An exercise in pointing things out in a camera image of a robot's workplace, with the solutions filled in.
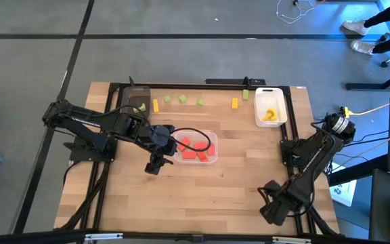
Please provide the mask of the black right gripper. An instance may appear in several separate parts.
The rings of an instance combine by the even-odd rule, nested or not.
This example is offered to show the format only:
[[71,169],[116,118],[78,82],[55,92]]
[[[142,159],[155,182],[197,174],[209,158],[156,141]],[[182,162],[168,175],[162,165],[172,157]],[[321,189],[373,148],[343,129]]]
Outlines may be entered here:
[[265,205],[260,209],[260,214],[269,224],[283,225],[289,212],[300,211],[303,202],[290,190],[288,184],[280,186],[271,180],[260,188],[266,199]]

